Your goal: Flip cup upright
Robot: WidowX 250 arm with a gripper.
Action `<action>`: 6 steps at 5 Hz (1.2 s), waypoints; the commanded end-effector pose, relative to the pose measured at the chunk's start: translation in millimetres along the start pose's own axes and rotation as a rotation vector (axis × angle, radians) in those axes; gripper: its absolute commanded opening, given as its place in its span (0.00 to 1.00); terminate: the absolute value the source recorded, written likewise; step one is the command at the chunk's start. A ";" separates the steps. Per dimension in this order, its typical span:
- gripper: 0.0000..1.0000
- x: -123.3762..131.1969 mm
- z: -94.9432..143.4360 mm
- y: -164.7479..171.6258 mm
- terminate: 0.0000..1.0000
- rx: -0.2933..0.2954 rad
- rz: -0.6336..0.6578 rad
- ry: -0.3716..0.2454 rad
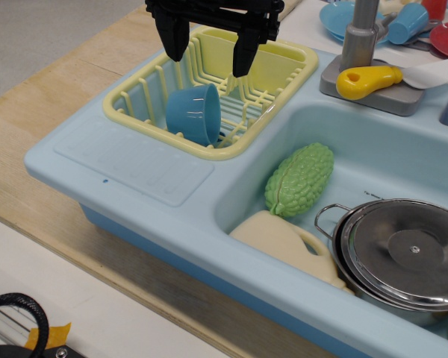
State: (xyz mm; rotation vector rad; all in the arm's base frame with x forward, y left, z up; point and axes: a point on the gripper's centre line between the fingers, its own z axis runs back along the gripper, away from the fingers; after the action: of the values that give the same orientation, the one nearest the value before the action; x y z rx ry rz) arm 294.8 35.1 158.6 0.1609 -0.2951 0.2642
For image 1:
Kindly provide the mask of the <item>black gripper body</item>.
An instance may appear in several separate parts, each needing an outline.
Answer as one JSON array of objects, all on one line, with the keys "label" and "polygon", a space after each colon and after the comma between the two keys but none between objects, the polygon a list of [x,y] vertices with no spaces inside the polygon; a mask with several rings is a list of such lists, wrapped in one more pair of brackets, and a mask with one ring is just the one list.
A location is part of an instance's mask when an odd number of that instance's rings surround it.
[{"label": "black gripper body", "polygon": [[283,1],[146,1],[153,19],[158,9],[186,19],[238,34],[244,28],[260,31],[259,45],[275,40]]}]

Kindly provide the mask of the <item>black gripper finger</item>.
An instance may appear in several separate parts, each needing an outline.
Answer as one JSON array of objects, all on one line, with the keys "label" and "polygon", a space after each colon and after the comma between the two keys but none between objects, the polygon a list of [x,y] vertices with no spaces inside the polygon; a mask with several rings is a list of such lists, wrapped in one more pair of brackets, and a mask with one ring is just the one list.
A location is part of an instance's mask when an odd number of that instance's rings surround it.
[{"label": "black gripper finger", "polygon": [[260,31],[244,28],[237,34],[234,45],[232,73],[236,78],[249,74],[253,60],[258,50]]},{"label": "black gripper finger", "polygon": [[180,62],[189,43],[190,23],[162,9],[155,12],[154,18],[167,56],[175,62]]}]

